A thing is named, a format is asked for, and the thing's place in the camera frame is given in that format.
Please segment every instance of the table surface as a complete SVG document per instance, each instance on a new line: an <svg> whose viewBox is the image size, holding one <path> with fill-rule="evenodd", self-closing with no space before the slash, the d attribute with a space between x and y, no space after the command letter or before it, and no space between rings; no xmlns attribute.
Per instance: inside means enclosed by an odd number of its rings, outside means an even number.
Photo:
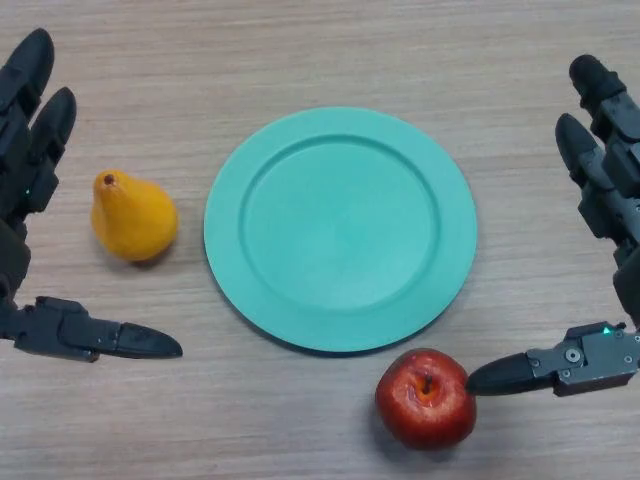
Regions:
<svg viewBox="0 0 640 480"><path fill-rule="evenodd" d="M180 340L174 361L89 365L0 345L0 479L637 478L639 390L478 400L453 452L408 452L382 430L372 392L411 347L474 369L553 345L566 328L623 320L613 244L576 210L554 141L581 120L568 66L588 51L640 89L635 0L4 0L0 54L36 26L56 44L49 88L78 120L19 303L83 302L94 316ZM288 113L355 105L397 115L443 145L479 216L473 271L429 329L393 348L318 358L257 335L205 261L212 180L250 133ZM154 268L93 238L91 183L120 168L175 198L179 238Z"/></svg>

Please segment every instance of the robotic hand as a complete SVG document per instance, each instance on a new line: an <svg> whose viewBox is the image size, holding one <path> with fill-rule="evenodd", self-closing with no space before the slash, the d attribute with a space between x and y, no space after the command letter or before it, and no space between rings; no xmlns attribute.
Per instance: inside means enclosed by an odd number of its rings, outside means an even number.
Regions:
<svg viewBox="0 0 640 480"><path fill-rule="evenodd" d="M92 362L100 353L128 358L182 356L180 344L151 328L91 318L76 302L38 297L18 309L13 297L31 253L25 218L43 212L58 186L54 173L71 135L76 103L68 88L29 121L53 68L53 42L35 30L0 69L0 339L39 355Z"/></svg>
<svg viewBox="0 0 640 480"><path fill-rule="evenodd" d="M597 238L610 238L618 271L618 298L640 327L640 109L618 74L583 55L569 69L580 106L593 122L591 134L571 115L556 125L556 143L571 179L580 187L578 210ZM626 325L595 323L571 328L548 350L496 360L470 375L467 390L476 395L507 395L551 387L558 396L626 385L640 361L640 335Z"/></svg>

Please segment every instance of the green plate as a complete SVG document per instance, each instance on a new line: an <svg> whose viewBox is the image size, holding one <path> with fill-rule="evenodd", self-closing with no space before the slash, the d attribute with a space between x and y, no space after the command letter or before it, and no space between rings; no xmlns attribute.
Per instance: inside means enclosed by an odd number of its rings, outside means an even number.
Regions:
<svg viewBox="0 0 640 480"><path fill-rule="evenodd" d="M469 273L476 235L447 152L397 118L343 107L251 136L204 218L213 274L240 313L328 352L381 347L435 319Z"/></svg>

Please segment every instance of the yellow pear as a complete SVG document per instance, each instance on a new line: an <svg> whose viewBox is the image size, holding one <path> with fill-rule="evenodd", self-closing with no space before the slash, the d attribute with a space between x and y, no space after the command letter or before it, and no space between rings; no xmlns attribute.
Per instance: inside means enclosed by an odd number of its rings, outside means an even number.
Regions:
<svg viewBox="0 0 640 480"><path fill-rule="evenodd" d="M155 183L119 170L105 170L93 182L93 230L123 260L149 260L166 250L178 231L178 217L171 197Z"/></svg>

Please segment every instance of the red apple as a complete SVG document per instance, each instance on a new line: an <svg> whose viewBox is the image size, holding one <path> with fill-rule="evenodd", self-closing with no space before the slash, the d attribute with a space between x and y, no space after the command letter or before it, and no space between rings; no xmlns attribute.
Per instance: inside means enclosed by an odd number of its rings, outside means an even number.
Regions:
<svg viewBox="0 0 640 480"><path fill-rule="evenodd" d="M476 401L465 390L466 382L467 372L450 356L428 348L410 350L380 379L378 412L407 447L453 447L476 423Z"/></svg>

